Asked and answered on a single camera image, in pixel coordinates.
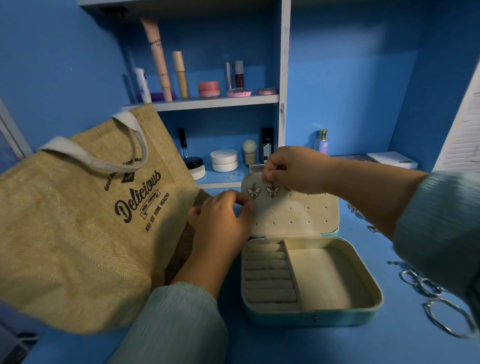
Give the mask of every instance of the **sleeve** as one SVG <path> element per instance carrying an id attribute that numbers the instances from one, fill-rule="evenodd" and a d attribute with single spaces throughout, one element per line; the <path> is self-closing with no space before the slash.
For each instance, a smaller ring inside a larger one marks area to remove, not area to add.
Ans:
<path id="1" fill-rule="evenodd" d="M 156 288 L 109 364 L 223 363 L 228 331 L 216 300 L 189 283 Z"/>
<path id="2" fill-rule="evenodd" d="M 434 172 L 397 222 L 398 255 L 480 318 L 480 174 Z"/>

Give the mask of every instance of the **teal jewelry box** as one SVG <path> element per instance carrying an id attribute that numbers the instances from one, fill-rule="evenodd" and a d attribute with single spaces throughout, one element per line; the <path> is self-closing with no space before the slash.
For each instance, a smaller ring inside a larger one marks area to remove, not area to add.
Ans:
<path id="1" fill-rule="evenodd" d="M 338 198 L 300 194 L 251 173 L 254 203 L 242 251 L 241 293 L 260 326 L 351 326 L 373 319 L 384 298 L 355 248 L 336 237 Z"/>

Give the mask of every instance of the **butterfly earring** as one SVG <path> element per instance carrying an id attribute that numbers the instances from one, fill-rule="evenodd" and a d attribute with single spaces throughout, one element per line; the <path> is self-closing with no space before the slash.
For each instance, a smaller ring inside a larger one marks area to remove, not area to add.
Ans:
<path id="1" fill-rule="evenodd" d="M 273 186 L 273 182 L 270 182 L 270 186 L 271 187 L 267 187 L 267 192 L 268 192 L 268 195 L 271 197 L 271 198 L 274 198 L 276 196 L 276 194 L 278 193 L 278 190 L 280 189 L 280 187 L 274 187 Z"/>
<path id="2" fill-rule="evenodd" d="M 260 187 L 255 188 L 256 183 L 254 182 L 252 188 L 247 188 L 247 192 L 251 198 L 256 199 L 260 193 Z"/>

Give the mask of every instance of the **jute tote bag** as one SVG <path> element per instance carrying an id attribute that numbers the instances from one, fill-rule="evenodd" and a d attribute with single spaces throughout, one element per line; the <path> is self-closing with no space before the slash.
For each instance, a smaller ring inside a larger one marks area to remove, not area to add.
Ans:
<path id="1" fill-rule="evenodd" d="M 42 149 L 0 176 L 0 300 L 70 332 L 128 325 L 199 188 L 151 104 Z"/>

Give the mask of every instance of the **white fabric handle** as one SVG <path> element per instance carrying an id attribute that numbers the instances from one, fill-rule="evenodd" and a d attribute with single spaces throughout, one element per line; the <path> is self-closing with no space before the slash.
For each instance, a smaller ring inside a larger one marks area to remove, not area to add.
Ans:
<path id="1" fill-rule="evenodd" d="M 119 112 L 118 114 L 113 115 L 112 118 L 120 121 L 127 128 L 132 129 L 135 132 L 135 136 L 137 137 L 138 142 L 140 143 L 140 148 L 142 149 L 142 161 L 140 163 L 125 165 L 105 162 L 95 158 L 81 146 L 62 136 L 53 138 L 44 146 L 41 146 L 40 150 L 53 150 L 55 152 L 66 154 L 96 170 L 118 173 L 135 172 L 143 167 L 148 161 L 148 146 L 144 133 L 142 132 L 137 119 L 129 111 Z"/>

